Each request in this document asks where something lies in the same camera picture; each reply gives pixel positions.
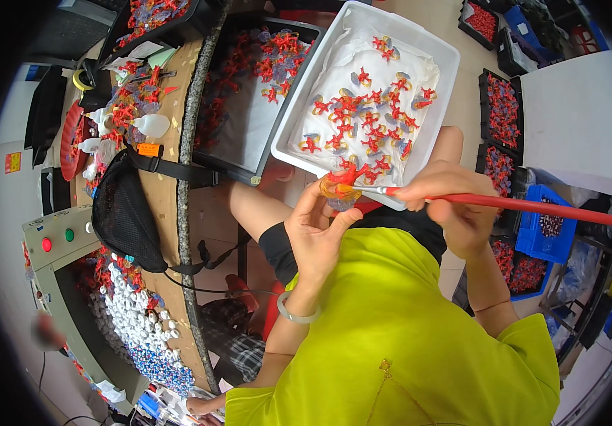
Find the wooden workbench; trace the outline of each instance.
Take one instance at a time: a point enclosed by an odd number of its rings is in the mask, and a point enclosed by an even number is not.
[[[177,74],[173,77],[161,79],[160,87],[175,87],[180,89],[169,93],[160,98],[161,109],[157,114],[165,115],[171,120],[171,127],[163,137],[154,139],[147,138],[148,143],[157,143],[164,145],[163,157],[166,160],[177,162],[179,160],[181,143],[182,143],[182,122],[186,106],[186,95],[191,84],[199,52],[202,47],[202,39],[185,44],[173,57],[162,72],[176,71]],[[92,158],[87,162],[86,166],[92,161]],[[168,176],[159,175],[157,173],[149,173],[140,170],[140,180],[142,187],[148,200],[152,215],[157,223],[159,236],[161,238],[161,252],[164,260],[169,265],[180,264],[180,256],[178,255],[178,203],[177,200],[177,184],[178,182]],[[86,180],[79,174],[72,180],[72,190],[76,198],[72,200],[76,204],[89,204],[92,199],[83,190],[86,186]],[[215,380],[211,380],[210,386],[207,380],[206,372],[209,371],[208,366],[202,363],[200,351],[193,336],[190,325],[190,316],[186,307],[185,297],[182,288],[170,282],[164,274],[148,273],[142,271],[143,282],[148,290],[159,294],[164,302],[165,309],[169,311],[171,318],[178,321],[180,327],[180,337],[170,339],[167,343],[171,348],[180,349],[180,357],[186,367],[190,368],[195,376],[195,384],[206,390],[214,390],[217,388]],[[174,278],[181,281],[180,274],[174,273]]]

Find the red plate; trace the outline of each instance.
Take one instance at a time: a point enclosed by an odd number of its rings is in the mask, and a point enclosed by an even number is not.
[[[77,126],[81,126],[81,140],[85,141],[87,138],[91,138],[90,126],[88,125],[88,119],[82,116],[83,108],[79,107],[79,101],[69,108],[66,113],[66,119],[64,120],[64,127],[62,128],[62,141],[60,142],[60,166],[62,168],[62,176],[64,180],[69,182],[74,176],[78,175],[83,171],[83,166],[86,165],[88,154],[79,150],[79,155],[71,157],[71,141],[74,138],[74,130]]]

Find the woman's hand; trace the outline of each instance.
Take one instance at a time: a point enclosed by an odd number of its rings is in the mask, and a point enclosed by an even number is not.
[[[437,160],[429,163],[395,196],[406,201],[409,210],[418,211],[424,207],[425,197],[449,193],[498,195],[488,176]],[[451,203],[446,200],[433,200],[427,208],[427,215],[443,228],[450,251],[465,260],[477,258],[483,253],[497,212],[498,209],[494,207]]]
[[[362,219],[358,209],[336,215],[330,225],[332,207],[320,194],[320,181],[311,183],[301,194],[292,215],[285,221],[285,230],[292,243],[299,268],[299,282],[323,284],[339,259],[339,245],[344,232]]]
[[[187,401],[185,401],[185,406],[190,414],[198,416],[209,414],[213,411],[213,409],[209,408],[208,400],[202,398],[188,397]]]

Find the cable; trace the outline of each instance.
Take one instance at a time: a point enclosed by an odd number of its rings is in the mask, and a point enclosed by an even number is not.
[[[40,395],[40,384],[43,383],[43,374],[45,374],[45,353],[43,353],[43,368],[40,369],[40,379],[38,379],[38,394]]]
[[[67,425],[69,424],[69,422],[74,421],[74,420],[76,420],[76,419],[90,419],[90,420],[95,420],[96,422],[100,423],[102,426],[107,426],[107,425],[105,424],[105,422],[103,422],[103,421],[99,421],[98,419],[93,419],[93,418],[92,418],[92,417],[90,417],[90,416],[76,416],[76,417],[72,417],[72,418],[71,418],[71,419],[69,419],[68,421],[64,422],[64,423],[62,424],[62,426],[67,426]]]
[[[189,285],[184,285],[181,284],[179,282],[177,282],[176,280],[174,280],[173,278],[171,278],[171,276],[169,274],[167,274],[166,272],[164,272],[164,275],[166,276],[166,278],[170,279],[172,283],[174,283],[175,285],[179,285],[183,288],[187,288],[188,290],[196,290],[198,292],[205,292],[205,293],[220,293],[220,294],[233,294],[233,293],[267,293],[267,294],[272,294],[273,296],[279,296],[279,294],[274,293],[274,292],[270,292],[268,290],[208,290],[206,288],[197,288],[197,287],[190,287]]]

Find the black shorts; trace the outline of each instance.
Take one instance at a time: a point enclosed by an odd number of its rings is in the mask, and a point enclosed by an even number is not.
[[[441,256],[446,251],[446,240],[443,229],[427,216],[427,209],[420,211],[397,211],[382,206],[366,213],[351,228],[396,228],[407,231],[423,245],[441,265]],[[287,285],[298,272],[296,260],[289,242],[285,223],[268,228],[259,238],[259,247],[263,250],[268,263],[275,269],[275,276]]]

